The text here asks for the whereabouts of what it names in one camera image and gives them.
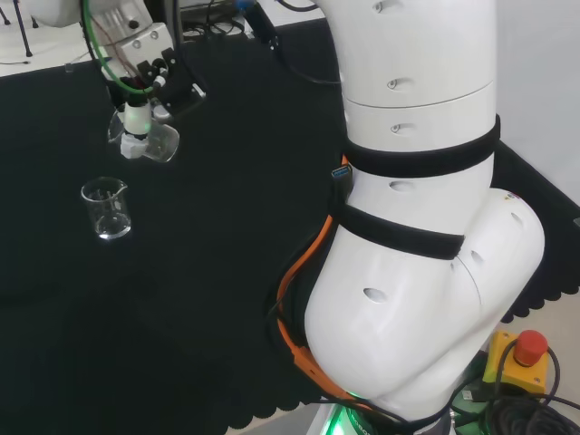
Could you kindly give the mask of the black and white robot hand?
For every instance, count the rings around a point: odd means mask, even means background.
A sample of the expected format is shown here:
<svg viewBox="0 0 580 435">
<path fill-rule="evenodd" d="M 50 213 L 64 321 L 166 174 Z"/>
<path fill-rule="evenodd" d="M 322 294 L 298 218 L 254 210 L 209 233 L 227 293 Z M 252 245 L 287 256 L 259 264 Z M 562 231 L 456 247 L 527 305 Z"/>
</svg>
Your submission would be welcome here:
<svg viewBox="0 0 580 435">
<path fill-rule="evenodd" d="M 122 79 L 124 91 L 109 125 L 108 140 L 127 160 L 147 158 L 166 163 L 176 154 L 180 135 L 175 122 L 198 107 L 206 91 L 169 48 L 153 61 L 137 64 L 132 78 Z"/>
</svg>

